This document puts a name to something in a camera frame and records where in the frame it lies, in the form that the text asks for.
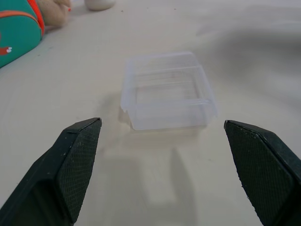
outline teal bag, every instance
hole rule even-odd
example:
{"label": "teal bag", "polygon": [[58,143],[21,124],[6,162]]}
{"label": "teal bag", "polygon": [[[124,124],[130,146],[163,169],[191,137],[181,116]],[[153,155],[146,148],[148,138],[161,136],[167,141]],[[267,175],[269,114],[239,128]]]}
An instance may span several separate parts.
{"label": "teal bag", "polygon": [[35,48],[44,30],[35,0],[0,0],[0,67]]}

